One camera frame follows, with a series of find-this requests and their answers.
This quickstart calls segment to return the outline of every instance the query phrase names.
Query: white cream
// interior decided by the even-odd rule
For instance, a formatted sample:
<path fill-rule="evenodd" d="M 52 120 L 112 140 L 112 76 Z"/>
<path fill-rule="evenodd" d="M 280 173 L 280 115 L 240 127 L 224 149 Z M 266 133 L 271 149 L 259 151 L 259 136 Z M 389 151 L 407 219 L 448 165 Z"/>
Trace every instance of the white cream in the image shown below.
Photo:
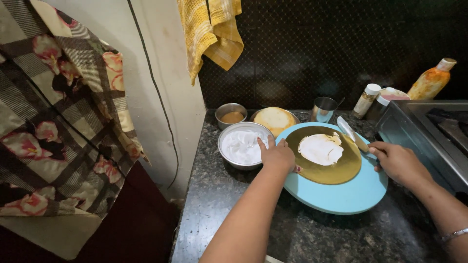
<path fill-rule="evenodd" d="M 327 166 L 338 162 L 343 155 L 343 148 L 340 145 L 340 136 L 336 132 L 333 136 L 315 134 L 304 137 L 297 151 L 307 160 Z"/>
<path fill-rule="evenodd" d="M 262 160 L 262 157 L 257 137 L 260 137 L 268 148 L 266 133 L 245 130 L 228 133 L 221 143 L 221 151 L 229 160 L 237 163 L 258 163 Z"/>

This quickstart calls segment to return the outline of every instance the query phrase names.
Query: yellow towel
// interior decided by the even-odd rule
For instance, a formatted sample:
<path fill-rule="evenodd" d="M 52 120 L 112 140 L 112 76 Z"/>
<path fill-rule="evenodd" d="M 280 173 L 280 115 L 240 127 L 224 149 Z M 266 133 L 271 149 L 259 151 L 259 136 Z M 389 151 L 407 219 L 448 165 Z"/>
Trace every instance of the yellow towel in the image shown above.
<path fill-rule="evenodd" d="M 240 0 L 177 0 L 187 46 L 187 66 L 195 84 L 205 54 L 225 70 L 234 65 L 244 49 L 235 16 L 242 12 Z"/>

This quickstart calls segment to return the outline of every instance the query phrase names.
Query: black tile backsplash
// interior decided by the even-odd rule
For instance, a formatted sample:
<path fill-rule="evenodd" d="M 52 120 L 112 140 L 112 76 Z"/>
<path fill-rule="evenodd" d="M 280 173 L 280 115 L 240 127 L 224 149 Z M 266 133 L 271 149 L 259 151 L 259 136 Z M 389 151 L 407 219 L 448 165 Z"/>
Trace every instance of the black tile backsplash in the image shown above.
<path fill-rule="evenodd" d="M 366 84 L 408 91 L 444 57 L 458 63 L 436 99 L 468 99 L 468 1 L 244 0 L 236 18 L 245 48 L 235 65 L 203 56 L 210 109 L 311 109 L 319 96 L 352 109 Z"/>

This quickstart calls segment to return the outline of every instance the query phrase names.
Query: sponge cake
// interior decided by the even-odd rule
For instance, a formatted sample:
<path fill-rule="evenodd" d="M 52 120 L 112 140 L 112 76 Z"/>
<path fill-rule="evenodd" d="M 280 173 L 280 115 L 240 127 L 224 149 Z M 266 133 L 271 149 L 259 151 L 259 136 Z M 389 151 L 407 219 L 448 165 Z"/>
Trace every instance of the sponge cake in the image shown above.
<path fill-rule="evenodd" d="M 296 124 L 291 113 L 282 108 L 265 108 L 257 113 L 254 119 L 255 123 L 265 126 L 273 135 L 278 135 L 285 129 Z"/>

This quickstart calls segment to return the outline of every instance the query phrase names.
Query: bowl of whipped cream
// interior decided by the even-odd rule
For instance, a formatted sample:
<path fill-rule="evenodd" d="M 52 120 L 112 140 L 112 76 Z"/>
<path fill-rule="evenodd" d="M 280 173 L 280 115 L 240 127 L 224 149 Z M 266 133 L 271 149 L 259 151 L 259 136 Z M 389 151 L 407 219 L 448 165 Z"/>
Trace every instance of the bowl of whipped cream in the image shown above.
<path fill-rule="evenodd" d="M 262 164 L 257 137 L 268 148 L 268 135 L 273 136 L 265 126 L 253 122 L 239 122 L 227 127 L 218 137 L 221 156 L 234 168 L 253 170 Z"/>

